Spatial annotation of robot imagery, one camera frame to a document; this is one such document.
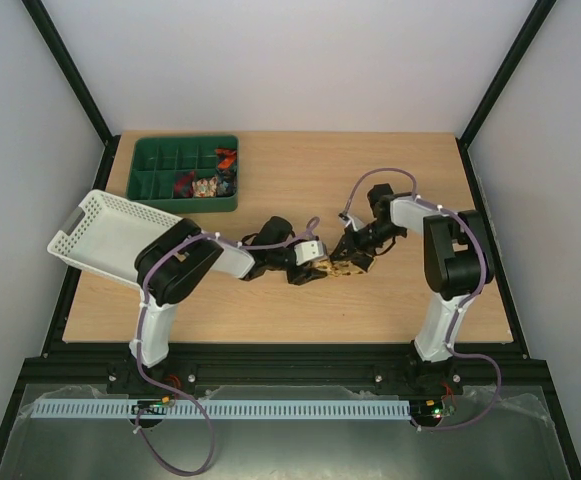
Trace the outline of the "yellow leopard print tie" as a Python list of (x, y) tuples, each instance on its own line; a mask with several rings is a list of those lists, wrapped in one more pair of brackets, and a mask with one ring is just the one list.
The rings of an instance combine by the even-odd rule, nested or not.
[(373, 256), (372, 265), (337, 264), (333, 263), (330, 258), (324, 258), (308, 264), (319, 269), (320, 274), (323, 274), (326, 278), (340, 278), (367, 274), (372, 269), (374, 263), (375, 257)]

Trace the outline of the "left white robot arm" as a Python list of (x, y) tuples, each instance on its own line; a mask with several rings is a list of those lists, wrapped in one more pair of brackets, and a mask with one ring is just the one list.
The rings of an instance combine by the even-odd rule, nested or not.
[(210, 271), (243, 281), (268, 271), (286, 271), (292, 283), (299, 283), (311, 263), (326, 257), (326, 248), (314, 233), (318, 224), (313, 217), (296, 235), (287, 220), (273, 216), (259, 232), (233, 242), (219, 232), (202, 230), (188, 218), (175, 223), (134, 262), (141, 303), (130, 350), (137, 361), (151, 368), (166, 359), (176, 308)]

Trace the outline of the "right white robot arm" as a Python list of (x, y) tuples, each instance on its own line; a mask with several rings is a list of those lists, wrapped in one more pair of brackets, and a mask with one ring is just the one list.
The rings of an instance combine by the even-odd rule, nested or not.
[(368, 202), (373, 213), (369, 224), (349, 213), (350, 203), (339, 214), (344, 234), (331, 259), (363, 266), (380, 255), (385, 242), (395, 245), (410, 233), (421, 236), (424, 277), (432, 297), (414, 339), (419, 359), (406, 367), (406, 379), (413, 389), (425, 392), (440, 381), (436, 362), (454, 355), (468, 308), (494, 278), (485, 221), (476, 210), (455, 212), (413, 192), (397, 194), (388, 184), (374, 186)]

